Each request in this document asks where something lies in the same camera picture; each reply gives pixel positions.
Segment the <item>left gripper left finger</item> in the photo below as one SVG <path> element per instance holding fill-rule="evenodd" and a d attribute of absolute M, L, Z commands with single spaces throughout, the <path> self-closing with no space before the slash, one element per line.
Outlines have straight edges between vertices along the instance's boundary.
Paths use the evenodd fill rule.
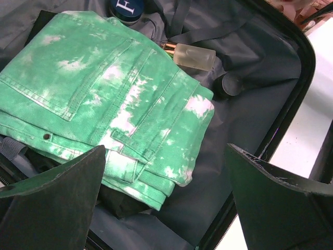
<path fill-rule="evenodd" d="M 1 188 L 1 249 L 84 249 L 105 168 L 104 146 Z"/>

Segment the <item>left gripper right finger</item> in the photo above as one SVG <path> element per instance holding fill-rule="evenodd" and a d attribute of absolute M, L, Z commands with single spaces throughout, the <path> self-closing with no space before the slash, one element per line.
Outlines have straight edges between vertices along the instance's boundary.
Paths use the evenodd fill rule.
<path fill-rule="evenodd" d="M 248 249 L 332 249 L 332 185 L 225 149 L 233 197 Z"/>

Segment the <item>black drawstring shorts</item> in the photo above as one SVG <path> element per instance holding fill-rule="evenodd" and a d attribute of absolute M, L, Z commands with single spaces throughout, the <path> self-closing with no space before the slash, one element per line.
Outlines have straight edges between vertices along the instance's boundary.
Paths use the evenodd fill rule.
<path fill-rule="evenodd" d="M 42 156 L 30 148 L 26 150 L 24 155 L 38 173 L 45 172 L 60 165 L 60 163 Z M 110 189 L 103 184 L 100 186 L 98 200 L 117 218 L 132 216 L 150 209 L 146 204 L 124 193 Z"/>

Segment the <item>green cloth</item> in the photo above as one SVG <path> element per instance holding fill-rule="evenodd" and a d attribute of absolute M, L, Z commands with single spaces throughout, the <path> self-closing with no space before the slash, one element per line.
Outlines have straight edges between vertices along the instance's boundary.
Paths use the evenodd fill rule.
<path fill-rule="evenodd" d="M 1 71 L 1 134 L 60 163 L 102 145 L 102 184 L 159 210 L 192 180 L 212 97 L 116 18 L 65 11 Z"/>

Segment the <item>small beige bottle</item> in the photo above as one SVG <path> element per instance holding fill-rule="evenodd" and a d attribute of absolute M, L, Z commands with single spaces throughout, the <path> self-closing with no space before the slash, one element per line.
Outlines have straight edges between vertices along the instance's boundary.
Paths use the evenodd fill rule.
<path fill-rule="evenodd" d="M 159 46 L 179 66 L 202 71 L 211 71 L 213 68 L 216 57 L 216 51 L 214 50 L 172 42 L 161 42 Z"/>

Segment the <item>pink patterned cloth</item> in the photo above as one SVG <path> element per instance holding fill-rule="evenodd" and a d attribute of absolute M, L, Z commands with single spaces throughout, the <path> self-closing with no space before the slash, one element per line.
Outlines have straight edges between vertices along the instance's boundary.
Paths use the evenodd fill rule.
<path fill-rule="evenodd" d="M 271 0 L 267 1 L 281 13 L 283 13 L 289 20 L 296 25 L 300 25 L 300 22 L 310 15 L 316 13 L 320 9 L 326 7 L 332 3 L 330 0 L 299 0 L 299 1 L 282 1 Z"/>

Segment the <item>dark blue round tin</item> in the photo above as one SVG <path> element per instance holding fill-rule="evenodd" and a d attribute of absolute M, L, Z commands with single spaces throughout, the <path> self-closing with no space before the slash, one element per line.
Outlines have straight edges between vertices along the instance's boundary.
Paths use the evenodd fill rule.
<path fill-rule="evenodd" d="M 123 24 L 131 26 L 138 22 L 144 12 L 143 0 L 110 0 L 109 11 Z"/>

